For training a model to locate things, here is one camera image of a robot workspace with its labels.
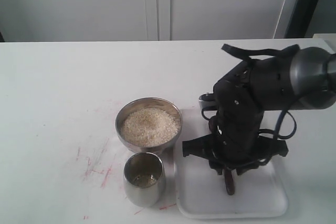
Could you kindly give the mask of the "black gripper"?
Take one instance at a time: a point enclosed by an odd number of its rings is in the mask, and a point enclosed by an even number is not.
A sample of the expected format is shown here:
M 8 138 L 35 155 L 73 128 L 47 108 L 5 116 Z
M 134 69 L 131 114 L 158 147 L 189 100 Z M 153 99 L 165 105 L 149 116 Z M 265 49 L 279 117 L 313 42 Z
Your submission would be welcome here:
M 183 157 L 206 159 L 218 174 L 229 170 L 242 174 L 267 165 L 273 156 L 287 156 L 286 141 L 258 136 L 264 109 L 252 88 L 216 84 L 213 94 L 217 112 L 209 120 L 212 134 L 183 141 Z

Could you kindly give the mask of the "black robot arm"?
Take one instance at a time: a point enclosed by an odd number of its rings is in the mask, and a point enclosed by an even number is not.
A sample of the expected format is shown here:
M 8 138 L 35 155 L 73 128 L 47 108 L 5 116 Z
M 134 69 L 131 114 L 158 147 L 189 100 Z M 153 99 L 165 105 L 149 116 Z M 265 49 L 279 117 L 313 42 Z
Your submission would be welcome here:
M 209 135 L 182 143 L 183 156 L 209 161 L 219 174 L 242 174 L 286 156 L 280 135 L 291 110 L 322 110 L 335 104 L 335 55 L 319 47 L 246 50 L 225 44 L 240 60 L 203 95 L 202 111 L 215 111 Z

